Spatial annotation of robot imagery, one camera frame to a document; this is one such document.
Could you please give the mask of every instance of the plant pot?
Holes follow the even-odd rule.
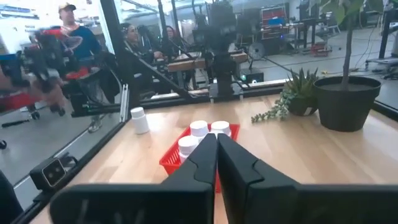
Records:
[[[290,101],[288,111],[296,116],[309,116],[318,109],[316,98],[295,97]]]
[[[343,77],[329,77],[314,83],[321,124],[331,130],[353,132],[363,128],[380,93],[381,82],[366,77],[350,77],[347,91],[341,90]]]

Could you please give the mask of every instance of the red tray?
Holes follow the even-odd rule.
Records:
[[[231,129],[231,137],[234,141],[236,141],[238,138],[240,127],[241,126],[239,124],[229,124],[229,128]],[[178,155],[179,153],[178,140],[190,134],[191,134],[191,129],[187,127],[185,131],[180,135],[180,137],[178,137],[177,140],[174,142],[174,144],[170,147],[170,149],[167,150],[167,152],[160,159],[159,164],[164,167],[168,175],[176,171],[181,165],[180,156]],[[218,172],[216,175],[216,192],[217,193],[221,192],[221,185],[220,185],[220,180],[218,178]]]

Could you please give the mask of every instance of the leaf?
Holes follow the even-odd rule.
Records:
[[[369,7],[376,12],[383,12],[384,4],[383,0],[368,0]]]
[[[343,6],[338,6],[334,11],[333,15],[336,18],[337,24],[341,24],[343,22],[344,17],[345,17],[345,9]]]
[[[346,15],[352,14],[352,13],[360,10],[361,7],[363,6],[363,2],[364,2],[364,0],[352,0],[351,5],[349,6],[349,9],[348,9]]]

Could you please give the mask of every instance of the black box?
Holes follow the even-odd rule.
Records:
[[[29,175],[37,190],[52,191],[57,188],[66,173],[60,159],[48,158],[33,168]]]

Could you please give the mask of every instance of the cable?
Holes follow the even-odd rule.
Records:
[[[345,56],[334,57],[334,58],[325,58],[325,59],[320,59],[320,60],[309,60],[309,61],[306,61],[306,62],[290,63],[290,64],[283,65],[283,66],[286,67],[286,66],[290,66],[290,65],[300,65],[300,64],[303,64],[303,63],[324,62],[324,61],[327,61],[327,60],[334,60],[334,59],[341,59],[341,58],[345,58]],[[265,68],[274,68],[274,67],[278,67],[278,65],[277,66],[268,66],[268,67],[256,67],[256,69],[265,69]]]
[[[361,55],[361,57],[358,59],[358,61],[356,62],[354,68],[356,68],[356,66],[358,65],[359,61],[363,58],[363,56],[366,54],[366,52],[369,49],[369,45],[371,43],[371,39],[372,39],[372,34],[374,32],[374,30],[377,28],[377,26],[375,28],[372,29],[371,35],[369,35],[369,39],[368,39],[368,46],[366,46],[366,50],[363,52],[363,54]]]

